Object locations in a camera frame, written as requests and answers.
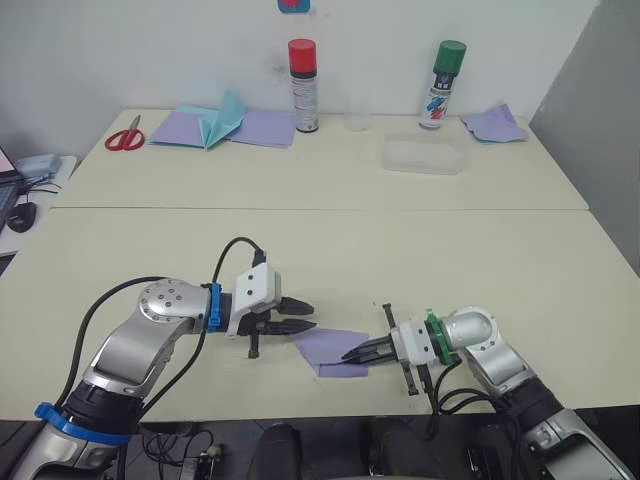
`clear plastic cup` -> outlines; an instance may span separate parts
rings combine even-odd
[[[366,81],[352,80],[347,86],[342,123],[352,132],[360,132],[370,127],[371,91]]]

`keyboard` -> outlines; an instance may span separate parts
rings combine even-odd
[[[0,231],[4,227],[9,210],[16,204],[18,187],[14,183],[0,185]]]

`gray wall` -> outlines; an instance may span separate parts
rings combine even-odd
[[[640,273],[640,1],[603,0],[531,128]]]

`white wall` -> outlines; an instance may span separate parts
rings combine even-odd
[[[290,108],[287,41],[318,42],[320,105],[365,72],[377,113],[414,114],[443,39],[468,44],[452,113],[530,118],[596,0],[0,0],[0,144],[84,155],[123,107]]]

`spray can cap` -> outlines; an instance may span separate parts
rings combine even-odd
[[[311,73],[316,71],[316,43],[306,38],[296,38],[289,42],[289,66],[292,72]]]
[[[457,75],[460,72],[460,66],[462,65],[462,59],[466,51],[467,46],[464,43],[455,40],[445,40],[440,43],[433,70]]]

